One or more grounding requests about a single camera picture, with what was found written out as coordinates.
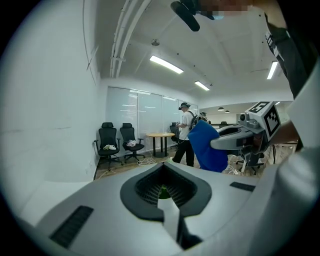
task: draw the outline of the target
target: backpack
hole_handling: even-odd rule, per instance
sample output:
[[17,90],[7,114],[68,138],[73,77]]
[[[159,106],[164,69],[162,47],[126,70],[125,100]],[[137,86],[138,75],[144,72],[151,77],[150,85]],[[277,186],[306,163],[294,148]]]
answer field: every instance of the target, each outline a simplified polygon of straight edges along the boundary
[[193,116],[190,127],[189,127],[189,131],[191,131],[196,126],[198,121],[201,120],[201,116],[194,115],[194,113],[192,113],[190,110],[187,110],[187,112],[189,112]]

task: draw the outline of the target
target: chair armrest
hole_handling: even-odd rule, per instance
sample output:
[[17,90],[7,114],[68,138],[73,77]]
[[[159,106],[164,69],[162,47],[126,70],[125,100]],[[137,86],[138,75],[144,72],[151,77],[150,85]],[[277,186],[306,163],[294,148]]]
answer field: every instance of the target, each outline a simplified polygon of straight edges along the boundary
[[97,153],[99,152],[98,141],[99,141],[98,139],[96,139],[96,140],[94,141],[95,146],[96,146],[96,152],[97,152]]

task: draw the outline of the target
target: ceiling pipe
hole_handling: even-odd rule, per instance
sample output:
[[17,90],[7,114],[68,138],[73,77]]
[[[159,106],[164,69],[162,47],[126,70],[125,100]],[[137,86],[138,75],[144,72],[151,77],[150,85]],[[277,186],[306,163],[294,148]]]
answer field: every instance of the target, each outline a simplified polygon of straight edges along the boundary
[[129,20],[131,14],[133,13],[137,2],[138,2],[138,0],[132,0],[127,12],[125,13],[125,15],[124,15],[124,11],[121,11],[121,14],[124,15],[124,18],[122,20],[120,28],[118,29],[118,31],[119,31],[118,32],[118,37],[115,40],[114,51],[112,51],[112,55],[111,55],[111,70],[110,70],[110,73],[111,73],[111,77],[112,78],[115,76],[115,70],[116,70],[116,64],[117,64],[116,60],[114,58],[118,57],[118,53],[119,53],[119,48],[120,48],[120,43],[122,41],[122,37],[123,37],[125,29],[127,27],[128,20]]
[[120,16],[119,16],[118,24],[116,26],[116,30],[115,30],[115,33],[114,33],[114,39],[113,39],[112,50],[111,50],[110,77],[112,76],[112,67],[113,67],[113,64],[114,64],[114,59],[113,58],[115,56],[116,42],[117,42],[117,38],[118,38],[118,34],[119,34],[119,29],[120,29],[120,26],[121,26],[122,21],[124,19],[125,12],[127,11],[127,8],[128,8],[128,5],[129,5],[130,2],[131,2],[131,0],[126,0],[125,1],[124,6],[121,9],[121,13],[120,13]]
[[[123,59],[124,56],[125,56],[125,53],[126,53],[126,50],[127,50],[127,47],[128,47],[128,44],[129,44],[129,41],[130,41],[130,38],[132,36],[132,33],[134,32],[135,30],[135,27],[138,23],[138,21],[140,20],[142,14],[144,13],[144,11],[147,9],[147,7],[151,4],[153,0],[144,0],[142,2],[142,4],[140,5],[138,11],[136,12],[132,22],[131,22],[131,25],[126,33],[126,36],[125,36],[125,39],[124,39],[124,42],[123,42],[123,45],[122,45],[122,50],[121,50],[121,54],[120,54],[120,59]],[[116,78],[119,77],[119,74],[120,74],[120,70],[121,70],[121,65],[122,65],[122,61],[120,60],[119,61],[119,65],[118,65],[118,68],[117,68],[117,71],[116,71]]]

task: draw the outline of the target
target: floor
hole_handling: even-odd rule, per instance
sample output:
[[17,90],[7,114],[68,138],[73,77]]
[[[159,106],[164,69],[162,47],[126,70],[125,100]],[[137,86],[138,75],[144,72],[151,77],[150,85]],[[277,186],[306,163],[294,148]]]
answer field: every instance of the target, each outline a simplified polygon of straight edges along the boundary
[[[292,154],[292,148],[289,148],[289,147],[286,147],[282,150],[280,150],[280,147],[277,146],[276,147],[276,164],[280,164],[284,159],[286,159],[289,155]],[[156,158],[154,157],[153,159],[157,162],[157,163],[162,163],[164,161],[166,161],[168,158],[170,157],[174,157],[175,154],[176,154],[176,150],[173,148],[173,149],[168,149],[168,156],[167,157],[164,157],[164,158]],[[147,161],[146,159],[147,158],[150,158],[151,157],[151,153],[150,152],[146,152],[144,153],[144,155],[146,156],[145,158],[145,162]],[[142,156],[139,156],[138,157],[140,160],[144,160],[144,158]],[[246,167],[245,170],[244,170],[244,173],[243,175],[244,176],[253,176],[253,177],[261,177],[261,175],[263,174],[263,171],[264,169],[273,163],[273,152],[272,152],[272,148],[268,148],[266,150],[266,152],[264,153],[264,158],[261,159],[262,163],[265,163],[265,165],[261,166],[259,169],[257,169],[255,167],[255,170],[256,170],[256,175],[254,175],[254,171],[251,167]],[[241,157],[237,157],[237,156],[233,156],[233,155],[229,155],[228,156],[228,160],[230,163],[230,165],[237,169],[237,170],[240,170],[241,171],[241,168],[243,166],[242,163],[238,163],[236,164],[236,161],[238,160],[242,160]],[[126,164],[124,164],[123,166],[121,166],[120,163],[117,163],[117,162],[112,162],[111,163],[111,171],[108,171],[108,162],[105,162],[105,160],[103,160],[102,163],[100,163],[100,167],[97,168],[97,171],[96,171],[96,175],[95,175],[95,180],[97,179],[101,179],[101,178],[106,178],[106,177],[109,177],[109,176],[112,176],[112,175],[116,175],[116,174],[119,174],[119,173],[123,173],[123,172],[127,172],[127,171],[130,171],[132,169],[135,169],[138,166],[137,164],[137,160],[134,159],[134,158],[130,158]],[[183,156],[182,158],[182,161],[181,161],[181,164],[183,165],[186,165],[186,155]],[[195,156],[194,157],[194,167],[195,168],[200,168],[200,165],[198,163],[198,160],[197,160],[197,157]],[[225,174],[229,174],[229,170],[225,170],[223,171],[223,173]]]

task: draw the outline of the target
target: table leg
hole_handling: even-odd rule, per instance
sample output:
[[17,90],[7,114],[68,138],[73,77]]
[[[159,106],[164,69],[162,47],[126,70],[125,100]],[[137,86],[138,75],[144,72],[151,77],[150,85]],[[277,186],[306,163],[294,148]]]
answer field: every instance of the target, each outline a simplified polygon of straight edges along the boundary
[[156,138],[153,137],[152,139],[153,139],[153,156],[155,156],[156,155]]
[[167,151],[167,137],[164,137],[164,155],[165,155],[165,156],[168,155],[168,151]]

